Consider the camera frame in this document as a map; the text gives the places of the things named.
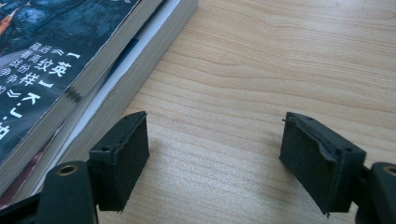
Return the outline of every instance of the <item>black mechanical part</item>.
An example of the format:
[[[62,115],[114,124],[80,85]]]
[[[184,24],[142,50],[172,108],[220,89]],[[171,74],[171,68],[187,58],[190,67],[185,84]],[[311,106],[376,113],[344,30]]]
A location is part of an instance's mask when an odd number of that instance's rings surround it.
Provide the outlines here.
[[[363,163],[365,151],[320,122],[288,112],[281,161],[323,214],[358,205],[357,223],[396,223],[396,165]]]
[[[90,150],[87,162],[51,169],[43,191],[0,211],[0,223],[98,223],[102,211],[122,211],[149,157],[146,112],[121,119]]]
[[[101,186],[101,211],[121,211],[149,158],[146,113],[121,119],[91,150],[90,165]]]

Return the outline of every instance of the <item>stacked books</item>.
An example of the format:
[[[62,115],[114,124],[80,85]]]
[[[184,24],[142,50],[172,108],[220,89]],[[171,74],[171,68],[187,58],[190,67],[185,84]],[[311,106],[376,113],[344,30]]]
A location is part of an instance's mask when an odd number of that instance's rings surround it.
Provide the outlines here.
[[[0,18],[0,206],[39,192],[56,164],[88,159],[197,7],[197,0],[73,1],[44,6],[61,9],[41,19],[29,13],[42,15],[43,6],[15,2],[21,6],[0,8],[16,21],[6,27],[10,18]],[[23,24],[21,11],[37,24]]]

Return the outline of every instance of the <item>wooden table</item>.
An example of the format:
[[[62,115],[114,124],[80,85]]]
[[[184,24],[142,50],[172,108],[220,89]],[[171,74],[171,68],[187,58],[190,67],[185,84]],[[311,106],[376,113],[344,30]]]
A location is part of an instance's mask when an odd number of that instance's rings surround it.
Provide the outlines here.
[[[101,223],[353,223],[278,159],[287,111],[396,162],[396,2],[200,0],[125,114],[150,157]]]

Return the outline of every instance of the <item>wood grain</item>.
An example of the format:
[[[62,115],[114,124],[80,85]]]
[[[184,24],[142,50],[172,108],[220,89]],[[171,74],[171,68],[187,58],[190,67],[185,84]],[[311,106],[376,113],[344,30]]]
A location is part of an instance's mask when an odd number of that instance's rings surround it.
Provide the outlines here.
[[[396,2],[200,0],[125,114],[150,157],[101,223],[353,223],[323,216],[279,161],[287,111],[396,162]]]

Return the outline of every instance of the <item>dark blue book cover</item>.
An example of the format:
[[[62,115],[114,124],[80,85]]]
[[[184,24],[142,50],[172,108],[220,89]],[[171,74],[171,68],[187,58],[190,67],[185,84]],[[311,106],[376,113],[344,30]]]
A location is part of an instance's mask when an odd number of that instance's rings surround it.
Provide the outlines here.
[[[0,164],[138,2],[0,0]]]

